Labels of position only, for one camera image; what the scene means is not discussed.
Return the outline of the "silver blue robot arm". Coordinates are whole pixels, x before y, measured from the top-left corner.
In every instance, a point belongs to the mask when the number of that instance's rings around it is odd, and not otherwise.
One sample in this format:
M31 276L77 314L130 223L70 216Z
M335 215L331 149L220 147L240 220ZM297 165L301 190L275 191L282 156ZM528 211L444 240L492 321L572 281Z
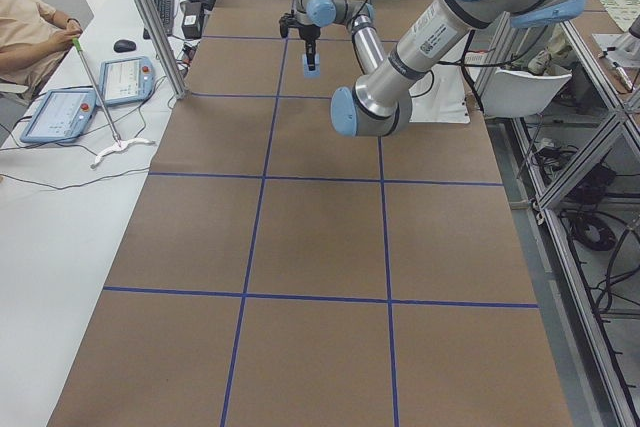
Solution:
M363 74L354 86L334 92L332 125L344 136L384 137L409 123L411 87L469 31L488 27L503 13L515 28L559 23L579 16L585 5L586 0L434 0L389 53L383 50L367 1L293 0L279 29L282 37L295 29L304 40L308 76L319 69L316 41L322 28L336 24L347 29Z

